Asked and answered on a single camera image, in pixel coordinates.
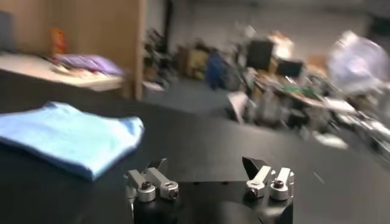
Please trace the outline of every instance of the black monitor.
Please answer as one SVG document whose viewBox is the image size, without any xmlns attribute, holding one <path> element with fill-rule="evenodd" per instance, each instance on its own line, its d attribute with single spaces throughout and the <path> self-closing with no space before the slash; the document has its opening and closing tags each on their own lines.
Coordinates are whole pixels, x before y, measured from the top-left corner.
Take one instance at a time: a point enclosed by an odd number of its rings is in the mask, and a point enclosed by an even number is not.
<svg viewBox="0 0 390 224">
<path fill-rule="evenodd" d="M 270 40 L 253 40 L 248 46 L 247 68 L 269 70 L 275 44 Z"/>
<path fill-rule="evenodd" d="M 299 78 L 302 69 L 303 61 L 290 61 L 279 59 L 276 74 L 296 79 Z"/>
</svg>

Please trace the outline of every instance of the blue towel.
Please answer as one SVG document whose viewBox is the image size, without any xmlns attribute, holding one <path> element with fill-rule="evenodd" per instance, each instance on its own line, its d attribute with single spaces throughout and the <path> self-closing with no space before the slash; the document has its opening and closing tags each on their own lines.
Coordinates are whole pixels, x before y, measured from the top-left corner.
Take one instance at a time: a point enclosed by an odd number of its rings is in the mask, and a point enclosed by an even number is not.
<svg viewBox="0 0 390 224">
<path fill-rule="evenodd" d="M 137 117 L 99 117 L 57 102 L 0 115 L 0 142 L 22 147 L 89 180 L 133 151 L 143 131 Z"/>
</svg>

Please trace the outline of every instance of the black tabletop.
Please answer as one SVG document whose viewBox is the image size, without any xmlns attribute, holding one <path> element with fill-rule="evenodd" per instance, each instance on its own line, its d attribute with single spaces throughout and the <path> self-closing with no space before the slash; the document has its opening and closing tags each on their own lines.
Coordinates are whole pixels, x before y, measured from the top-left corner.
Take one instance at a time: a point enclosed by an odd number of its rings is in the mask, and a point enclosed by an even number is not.
<svg viewBox="0 0 390 224">
<path fill-rule="evenodd" d="M 0 223 L 129 223 L 126 170 L 168 158 L 168 177 L 176 181 L 246 180 L 242 156 L 293 169 L 295 223 L 390 223 L 388 172 L 365 153 L 0 72 L 0 113 L 31 110 L 48 101 L 101 116 L 139 116 L 144 138 L 136 152 L 95 183 L 0 144 Z"/>
</svg>

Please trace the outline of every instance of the purple cloth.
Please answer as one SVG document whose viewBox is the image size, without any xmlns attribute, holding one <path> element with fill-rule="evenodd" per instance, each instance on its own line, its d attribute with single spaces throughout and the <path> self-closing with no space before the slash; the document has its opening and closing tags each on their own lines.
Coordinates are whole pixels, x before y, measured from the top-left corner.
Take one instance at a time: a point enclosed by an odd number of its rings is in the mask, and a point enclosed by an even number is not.
<svg viewBox="0 0 390 224">
<path fill-rule="evenodd" d="M 123 70 L 116 64 L 98 55 L 58 54 L 55 58 L 65 66 L 96 70 L 110 75 L 123 75 Z"/>
</svg>

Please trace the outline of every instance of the screw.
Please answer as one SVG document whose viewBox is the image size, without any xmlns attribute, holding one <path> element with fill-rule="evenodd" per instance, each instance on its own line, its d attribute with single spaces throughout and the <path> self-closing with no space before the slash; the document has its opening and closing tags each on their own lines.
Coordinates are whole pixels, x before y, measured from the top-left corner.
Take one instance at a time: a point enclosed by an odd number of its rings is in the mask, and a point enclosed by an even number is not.
<svg viewBox="0 0 390 224">
<path fill-rule="evenodd" d="M 177 192 L 177 191 L 169 191 L 169 193 L 168 193 L 168 197 L 170 199 L 176 199 L 177 196 L 179 196 L 179 192 Z"/>
<path fill-rule="evenodd" d="M 276 188 L 276 189 L 281 189 L 284 185 L 285 185 L 285 184 L 284 184 L 283 181 L 281 181 L 281 180 L 276 180 L 276 181 L 274 182 L 274 188 Z"/>
<path fill-rule="evenodd" d="M 254 201 L 257 199 L 257 194 L 256 194 L 256 191 L 254 189 L 247 191 L 245 196 L 250 201 Z"/>
<path fill-rule="evenodd" d="M 145 181 L 141 184 L 141 190 L 148 190 L 152 186 L 151 182 Z"/>
</svg>

